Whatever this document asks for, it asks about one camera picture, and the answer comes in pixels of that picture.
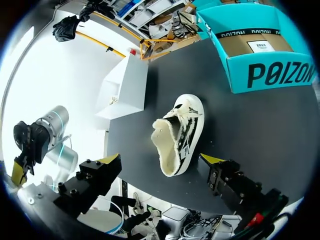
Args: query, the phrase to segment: shoe lace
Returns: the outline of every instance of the shoe lace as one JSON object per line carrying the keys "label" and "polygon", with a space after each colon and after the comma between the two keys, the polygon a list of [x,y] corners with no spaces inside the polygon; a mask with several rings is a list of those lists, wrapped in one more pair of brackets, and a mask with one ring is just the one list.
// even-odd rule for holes
{"label": "shoe lace", "polygon": [[189,119],[198,118],[200,116],[198,112],[192,109],[190,106],[190,102],[186,100],[181,107],[171,109],[171,111],[169,111],[163,118],[177,117],[182,125],[183,131],[186,131]]}

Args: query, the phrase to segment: sneaker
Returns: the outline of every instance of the sneaker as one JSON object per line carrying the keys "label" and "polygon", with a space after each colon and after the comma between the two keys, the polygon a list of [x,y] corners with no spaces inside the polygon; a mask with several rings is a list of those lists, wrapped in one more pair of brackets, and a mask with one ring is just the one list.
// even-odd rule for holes
{"label": "sneaker", "polygon": [[151,140],[159,153],[160,167],[167,177],[183,174],[205,123],[204,107],[192,94],[183,94],[162,119],[157,119]]}

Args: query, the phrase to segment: shoe sole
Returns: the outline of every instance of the shoe sole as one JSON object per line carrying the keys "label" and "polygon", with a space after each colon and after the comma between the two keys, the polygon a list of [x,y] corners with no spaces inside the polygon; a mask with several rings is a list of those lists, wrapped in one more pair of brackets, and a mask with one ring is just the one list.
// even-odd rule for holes
{"label": "shoe sole", "polygon": [[176,105],[178,105],[180,103],[183,103],[183,101],[185,99],[188,99],[190,101],[191,105],[194,107],[195,110],[198,111],[199,114],[201,114],[201,116],[198,117],[198,121],[197,121],[197,124],[196,124],[196,129],[195,129],[194,136],[193,136],[193,139],[192,139],[192,143],[191,143],[191,146],[190,146],[190,149],[189,149],[190,154],[184,160],[180,170],[175,174],[175,176],[183,174],[188,169],[189,164],[190,164],[191,159],[192,159],[192,155],[194,154],[194,150],[196,148],[196,145],[198,143],[198,140],[199,140],[199,138],[201,136],[202,130],[204,129],[204,125],[205,125],[205,110],[204,110],[204,106],[203,106],[201,100],[196,95],[183,94],[183,95],[181,95],[181,96],[179,96],[177,98],[177,100],[174,103],[174,106],[176,106]]}

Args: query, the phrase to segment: dark table surface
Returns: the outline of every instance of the dark table surface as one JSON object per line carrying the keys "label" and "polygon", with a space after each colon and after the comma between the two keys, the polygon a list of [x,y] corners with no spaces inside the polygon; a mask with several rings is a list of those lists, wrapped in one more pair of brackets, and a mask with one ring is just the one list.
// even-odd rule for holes
{"label": "dark table surface", "polygon": [[[150,137],[152,123],[182,94],[197,95],[205,124],[188,170],[166,177]],[[230,214],[197,170],[197,156],[233,159],[263,192],[279,189],[293,203],[312,177],[318,149],[319,111],[311,86],[231,93],[218,53],[207,39],[149,64],[144,111],[110,123],[108,155],[120,153],[119,177],[170,203]]]}

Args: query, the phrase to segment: white label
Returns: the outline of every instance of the white label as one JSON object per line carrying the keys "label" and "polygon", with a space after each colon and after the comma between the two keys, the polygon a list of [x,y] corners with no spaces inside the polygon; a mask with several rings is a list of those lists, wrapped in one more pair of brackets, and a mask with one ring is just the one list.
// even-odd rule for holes
{"label": "white label", "polygon": [[191,13],[192,9],[193,9],[192,7],[188,6],[184,11],[186,13]]}
{"label": "white label", "polygon": [[254,53],[274,52],[275,49],[268,41],[248,41],[247,42]]}

